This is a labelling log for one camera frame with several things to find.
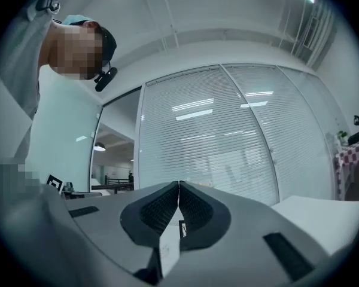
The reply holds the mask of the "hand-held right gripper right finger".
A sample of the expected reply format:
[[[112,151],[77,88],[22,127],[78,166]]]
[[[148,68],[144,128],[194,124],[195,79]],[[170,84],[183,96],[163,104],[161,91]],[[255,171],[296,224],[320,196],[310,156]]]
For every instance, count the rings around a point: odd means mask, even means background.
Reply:
[[[187,234],[165,286],[289,286],[328,259],[306,232],[271,207],[180,182]]]

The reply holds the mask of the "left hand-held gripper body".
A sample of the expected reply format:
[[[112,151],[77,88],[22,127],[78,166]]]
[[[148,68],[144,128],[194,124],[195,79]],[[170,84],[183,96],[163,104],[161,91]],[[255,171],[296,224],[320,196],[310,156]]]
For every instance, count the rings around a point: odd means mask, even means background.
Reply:
[[[58,190],[61,198],[63,198],[64,200],[85,198],[85,193],[76,192],[74,190],[72,182],[63,182],[55,176],[49,175],[47,179],[47,184],[55,187]]]

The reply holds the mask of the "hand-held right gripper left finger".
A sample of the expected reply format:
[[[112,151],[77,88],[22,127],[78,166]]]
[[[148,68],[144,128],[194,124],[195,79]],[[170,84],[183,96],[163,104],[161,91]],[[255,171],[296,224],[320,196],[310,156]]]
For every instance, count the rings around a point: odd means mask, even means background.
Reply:
[[[67,204],[79,229],[116,266],[159,284],[180,257],[179,191],[177,181],[164,182]]]

